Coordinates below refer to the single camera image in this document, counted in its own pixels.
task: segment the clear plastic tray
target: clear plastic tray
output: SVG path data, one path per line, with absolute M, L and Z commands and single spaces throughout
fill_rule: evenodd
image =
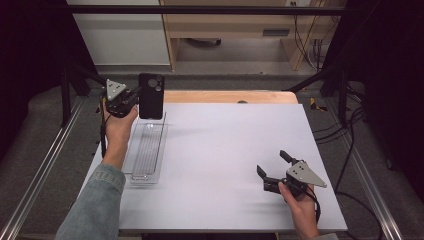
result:
M 122 168 L 132 184 L 158 183 L 167 132 L 166 112 L 161 120 L 136 120 Z

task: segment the gray floor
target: gray floor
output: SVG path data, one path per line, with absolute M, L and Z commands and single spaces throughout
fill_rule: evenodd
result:
M 169 79 L 167 88 L 281 90 L 314 73 L 314 69 L 306 62 L 301 71 L 292 72 L 284 56 L 278 40 L 223 39 L 220 46 L 183 41 L 175 72 L 165 72 Z M 105 76 L 120 78 L 130 85 L 136 84 L 136 78 L 131 74 L 114 72 Z M 320 84 L 316 83 L 297 94 L 299 102 L 304 105 L 313 131 L 335 123 L 329 111 L 310 108 L 310 97 L 315 97 L 318 106 L 322 107 L 328 107 L 328 103 L 335 100 L 320 97 L 316 91 Z M 95 83 L 90 85 L 93 91 L 85 99 L 82 113 L 22 226 L 21 235 L 53 235 L 80 190 L 99 140 L 99 116 L 95 113 L 99 86 Z M 349 99 L 350 109 L 359 106 L 356 101 Z M 21 132 L 1 162 L 0 226 L 4 226 L 12 215 L 59 131 L 60 89 L 53 88 L 39 94 L 31 100 L 29 107 L 29 114 Z M 401 172 L 387 169 L 386 157 L 366 121 L 357 122 L 354 130 L 355 146 L 366 162 L 404 239 L 424 239 L 423 203 L 409 187 Z M 317 133 L 316 137 L 330 132 L 331 130 Z M 318 147 L 334 185 L 347 154 L 342 139 L 318 144 Z M 340 190 L 354 195 L 369 205 L 351 164 L 348 165 Z M 349 231 L 360 239 L 376 239 L 378 226 L 372 216 L 356 202 L 343 196 L 339 196 L 338 199 Z M 337 234 L 340 238 L 349 239 L 345 233 Z M 288 235 L 282 239 L 295 239 L 295 237 Z

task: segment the hand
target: hand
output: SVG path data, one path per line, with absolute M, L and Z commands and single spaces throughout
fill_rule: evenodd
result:
M 136 107 L 133 107 L 124 118 L 116 118 L 106 111 L 104 111 L 104 115 L 105 119 L 107 119 L 106 138 L 108 144 L 102 163 L 112 165 L 121 170 L 131 136 L 131 126 L 138 116 L 138 112 Z
M 319 236 L 317 222 L 315 219 L 315 202 L 305 194 L 297 198 L 293 197 L 290 190 L 282 183 L 278 183 L 281 195 L 283 195 L 290 207 L 294 228 L 300 239 L 306 240 Z

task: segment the smartphone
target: smartphone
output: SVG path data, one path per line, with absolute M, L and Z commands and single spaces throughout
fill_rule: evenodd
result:
M 141 119 L 162 119 L 165 78 L 159 74 L 140 73 L 138 85 L 141 87 L 138 100 L 139 117 Z

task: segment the sleeve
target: sleeve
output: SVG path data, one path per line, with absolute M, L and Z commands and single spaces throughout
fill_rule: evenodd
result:
M 337 237 L 337 235 L 335 233 L 330 233 L 330 234 L 326 234 L 326 235 L 321 235 L 319 237 L 316 238 L 312 238 L 310 240 L 338 240 L 339 238 Z
M 72 206 L 55 239 L 117 239 L 125 175 L 100 164 Z

